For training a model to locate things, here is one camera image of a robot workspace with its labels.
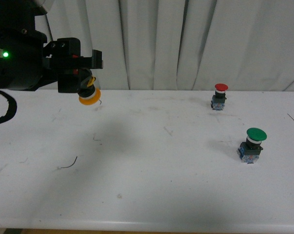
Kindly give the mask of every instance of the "white curtain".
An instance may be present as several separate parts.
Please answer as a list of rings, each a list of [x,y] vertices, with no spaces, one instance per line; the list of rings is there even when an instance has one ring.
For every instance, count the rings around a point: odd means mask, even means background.
[[[47,17],[103,52],[101,89],[294,91],[294,0],[55,0]]]

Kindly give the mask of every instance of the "scuff mark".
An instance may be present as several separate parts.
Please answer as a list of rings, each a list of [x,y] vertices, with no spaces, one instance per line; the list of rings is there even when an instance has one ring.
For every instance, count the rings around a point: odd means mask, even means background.
[[[141,111],[141,109],[136,109],[136,110],[130,109],[129,111],[130,111],[130,114],[136,115],[139,117],[144,115],[144,113]]]
[[[94,141],[101,141],[101,140],[97,140],[97,139],[96,139],[96,133],[94,133],[93,140],[94,140]]]
[[[148,107],[148,110],[149,110],[149,111],[159,111],[159,110],[161,110],[161,109],[158,108],[158,107],[156,107],[156,106],[149,106],[149,107]]]
[[[27,157],[25,161],[23,161],[23,162],[19,162],[19,163],[25,163],[28,159],[29,159],[29,158]]]
[[[94,109],[94,111],[100,111],[102,108],[103,108],[103,106],[96,107],[96,108]]]
[[[221,113],[221,112],[217,112],[217,114],[214,114],[214,113],[209,113],[209,115],[211,116],[230,116],[230,117],[237,117],[237,115],[229,115],[229,114],[224,114],[224,113]]]
[[[51,118],[53,118],[51,120],[51,122],[54,122],[55,120],[66,120],[67,119],[67,115],[59,114],[60,111],[61,111],[61,108],[59,109],[59,111],[56,114],[51,116]]]
[[[4,170],[5,167],[7,167],[7,166],[8,166],[8,163],[6,163],[3,167],[0,168],[0,172],[1,172],[2,170]]]
[[[163,128],[171,137],[173,136],[173,131],[168,131],[166,127],[163,127]]]

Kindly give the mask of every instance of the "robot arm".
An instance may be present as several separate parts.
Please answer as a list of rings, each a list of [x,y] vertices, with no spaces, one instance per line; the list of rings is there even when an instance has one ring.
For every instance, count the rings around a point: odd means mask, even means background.
[[[77,93],[83,104],[100,98],[90,69],[102,69],[102,52],[80,55],[77,38],[51,41],[35,30],[36,15],[53,0],[0,0],[0,89],[35,91],[58,82],[59,93]]]

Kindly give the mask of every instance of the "green button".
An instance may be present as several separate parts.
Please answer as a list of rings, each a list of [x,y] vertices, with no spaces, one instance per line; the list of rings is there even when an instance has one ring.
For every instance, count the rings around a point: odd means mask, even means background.
[[[259,128],[249,128],[246,133],[248,134],[249,138],[255,141],[263,141],[267,139],[266,133]]]

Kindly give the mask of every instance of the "small wire fragment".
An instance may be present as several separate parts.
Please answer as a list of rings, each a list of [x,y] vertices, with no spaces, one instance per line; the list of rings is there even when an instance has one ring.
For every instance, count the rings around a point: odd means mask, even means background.
[[[292,118],[292,116],[291,116],[291,115],[289,115],[289,113],[287,113],[287,114],[288,114],[288,116],[290,116],[290,118],[291,118],[291,119],[293,119],[293,118]],[[293,121],[294,121],[294,119],[293,119]]]
[[[60,167],[60,169],[62,169],[62,168],[69,168],[69,167],[72,167],[72,166],[75,164],[75,162],[77,161],[77,158],[78,158],[78,157],[75,158],[74,162],[73,162],[70,166],[68,166],[68,167]]]

